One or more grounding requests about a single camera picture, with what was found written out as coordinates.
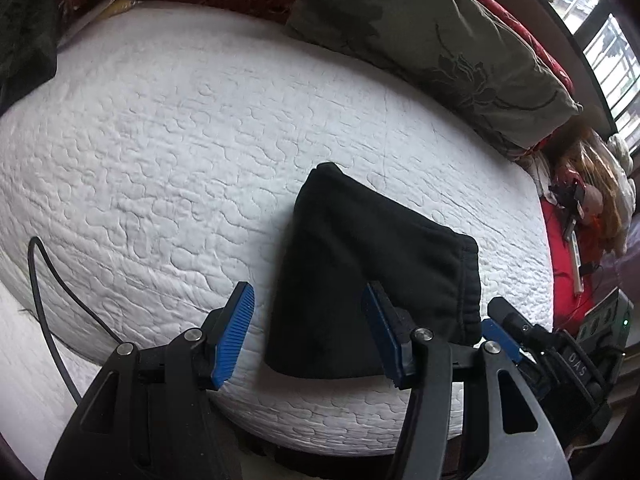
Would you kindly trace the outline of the doll with brown hair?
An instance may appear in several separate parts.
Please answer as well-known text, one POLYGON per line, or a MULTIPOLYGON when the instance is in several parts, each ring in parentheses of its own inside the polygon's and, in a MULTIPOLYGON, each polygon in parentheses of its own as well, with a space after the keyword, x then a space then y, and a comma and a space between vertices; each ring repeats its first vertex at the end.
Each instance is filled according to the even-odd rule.
POLYGON ((582 261, 598 262, 609 252, 623 257, 637 198, 626 141, 618 134, 604 140, 583 124, 566 125, 552 134, 544 152, 552 163, 554 185, 578 192, 582 261))

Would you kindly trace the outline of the dark green garment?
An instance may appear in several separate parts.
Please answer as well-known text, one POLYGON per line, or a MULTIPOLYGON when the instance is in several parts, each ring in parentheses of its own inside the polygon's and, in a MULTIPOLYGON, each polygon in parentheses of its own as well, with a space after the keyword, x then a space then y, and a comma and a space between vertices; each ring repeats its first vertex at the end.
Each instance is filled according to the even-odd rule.
POLYGON ((58 0, 1 0, 1 110, 56 73, 58 0))

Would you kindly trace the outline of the white quilted mattress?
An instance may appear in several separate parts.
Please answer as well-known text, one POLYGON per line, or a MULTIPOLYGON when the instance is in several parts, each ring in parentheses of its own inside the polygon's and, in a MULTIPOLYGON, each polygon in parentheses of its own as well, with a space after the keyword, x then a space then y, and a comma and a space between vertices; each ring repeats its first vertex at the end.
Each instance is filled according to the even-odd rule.
POLYGON ((430 96, 282 27, 144 4, 82 32, 53 79, 1 119, 1 432, 36 477, 75 404, 34 315, 27 245, 79 389, 116 338, 166 344, 239 281, 256 308, 232 422, 303 452, 392 452, 407 393, 383 377, 303 380, 265 366, 270 300, 300 187, 320 162, 472 236, 482 297, 550 326, 553 278, 534 181, 430 96))

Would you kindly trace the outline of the grey floral pillow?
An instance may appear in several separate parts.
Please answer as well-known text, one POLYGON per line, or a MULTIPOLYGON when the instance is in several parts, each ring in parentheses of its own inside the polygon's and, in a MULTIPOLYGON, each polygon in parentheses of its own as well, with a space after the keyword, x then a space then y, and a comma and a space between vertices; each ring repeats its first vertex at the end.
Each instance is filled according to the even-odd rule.
POLYGON ((510 159, 582 110, 532 44, 477 0, 296 0, 286 24, 405 79, 510 159))

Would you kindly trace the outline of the black pants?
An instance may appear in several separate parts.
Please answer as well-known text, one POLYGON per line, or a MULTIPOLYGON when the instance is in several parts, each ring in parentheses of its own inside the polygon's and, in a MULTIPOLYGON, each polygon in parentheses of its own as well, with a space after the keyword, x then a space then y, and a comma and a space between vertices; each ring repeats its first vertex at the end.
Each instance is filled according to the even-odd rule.
POLYGON ((480 271, 473 237, 372 191, 333 162, 300 189, 274 292, 265 361, 303 379, 382 374, 363 315, 367 284, 453 342, 480 341, 480 271))

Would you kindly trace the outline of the window with bars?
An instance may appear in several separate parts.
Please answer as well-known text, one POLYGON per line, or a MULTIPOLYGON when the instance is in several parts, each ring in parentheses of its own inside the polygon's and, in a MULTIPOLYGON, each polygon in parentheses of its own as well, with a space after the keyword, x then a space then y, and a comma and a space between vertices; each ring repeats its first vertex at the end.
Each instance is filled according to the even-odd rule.
POLYGON ((639 151, 639 43, 608 0, 547 0, 582 49, 616 132, 639 151))

